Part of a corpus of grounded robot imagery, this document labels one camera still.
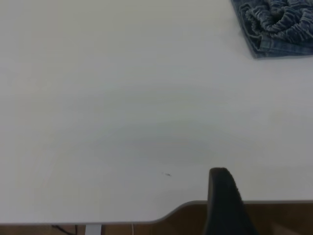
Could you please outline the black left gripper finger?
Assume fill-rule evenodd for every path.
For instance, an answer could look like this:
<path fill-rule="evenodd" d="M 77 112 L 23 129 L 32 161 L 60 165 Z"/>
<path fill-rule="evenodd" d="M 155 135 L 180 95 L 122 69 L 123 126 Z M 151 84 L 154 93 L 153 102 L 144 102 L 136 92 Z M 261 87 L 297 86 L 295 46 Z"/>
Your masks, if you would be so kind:
<path fill-rule="evenodd" d="M 235 180 L 227 168 L 209 171 L 205 235 L 257 235 Z"/>

